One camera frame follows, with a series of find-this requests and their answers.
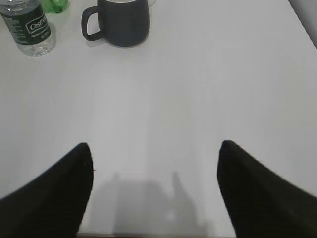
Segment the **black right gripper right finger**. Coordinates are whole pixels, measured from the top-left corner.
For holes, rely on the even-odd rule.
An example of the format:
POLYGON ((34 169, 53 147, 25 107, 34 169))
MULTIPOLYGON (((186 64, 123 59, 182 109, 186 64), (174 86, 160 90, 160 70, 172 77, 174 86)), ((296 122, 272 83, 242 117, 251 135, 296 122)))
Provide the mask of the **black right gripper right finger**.
POLYGON ((222 142, 217 181, 238 238, 317 236, 317 198, 271 171, 234 141, 222 142))

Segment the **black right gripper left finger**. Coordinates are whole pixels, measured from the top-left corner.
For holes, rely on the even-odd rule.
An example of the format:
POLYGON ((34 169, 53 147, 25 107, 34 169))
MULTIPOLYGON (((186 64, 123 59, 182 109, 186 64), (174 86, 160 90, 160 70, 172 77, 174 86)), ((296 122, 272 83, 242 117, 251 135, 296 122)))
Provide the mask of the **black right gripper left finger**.
POLYGON ((0 200, 2 238, 75 238, 94 179, 87 143, 0 200))

